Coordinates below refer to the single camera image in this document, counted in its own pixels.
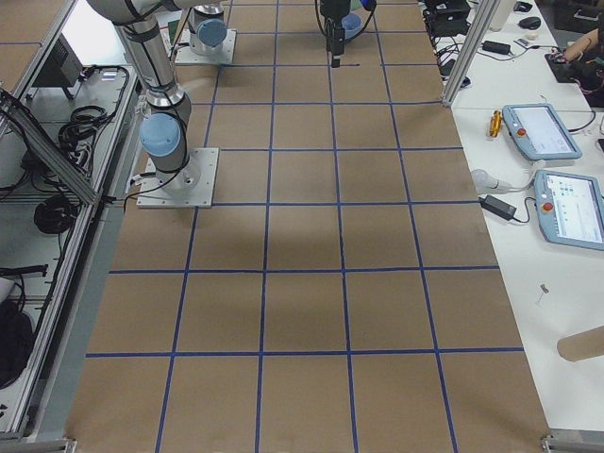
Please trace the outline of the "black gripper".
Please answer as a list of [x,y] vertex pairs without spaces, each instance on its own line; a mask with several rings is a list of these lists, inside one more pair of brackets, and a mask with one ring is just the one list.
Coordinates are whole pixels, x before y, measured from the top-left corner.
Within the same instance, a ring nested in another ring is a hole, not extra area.
[[346,0],[320,0],[318,2],[319,27],[326,38],[326,49],[331,55],[331,67],[339,68],[344,54],[345,37],[342,19],[350,12]]

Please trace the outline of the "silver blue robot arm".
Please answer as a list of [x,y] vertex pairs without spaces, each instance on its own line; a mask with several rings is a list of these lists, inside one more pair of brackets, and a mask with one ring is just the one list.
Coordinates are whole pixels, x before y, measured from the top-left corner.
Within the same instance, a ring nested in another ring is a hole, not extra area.
[[190,47],[197,55],[222,46],[227,37],[224,8],[219,1],[91,1],[109,20],[141,79],[151,114],[139,129],[140,141],[155,165],[159,187],[168,193],[194,187],[201,169],[192,163],[187,145],[191,100],[176,81],[160,33],[156,12],[188,9]]
[[189,15],[190,47],[201,56],[219,51],[227,37],[225,10],[220,1],[197,5]]

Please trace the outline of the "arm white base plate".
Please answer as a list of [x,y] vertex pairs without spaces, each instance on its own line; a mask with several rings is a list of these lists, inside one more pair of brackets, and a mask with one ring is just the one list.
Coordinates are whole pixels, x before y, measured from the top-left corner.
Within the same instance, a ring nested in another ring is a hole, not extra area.
[[155,164],[148,158],[145,171],[155,173],[144,178],[136,204],[141,209],[184,209],[212,206],[218,167],[219,149],[216,147],[192,148],[189,163],[175,179],[161,187],[170,177],[157,173]]
[[234,57],[236,30],[229,29],[222,43],[208,46],[197,39],[191,38],[189,29],[185,29],[176,50],[176,65],[230,65]]

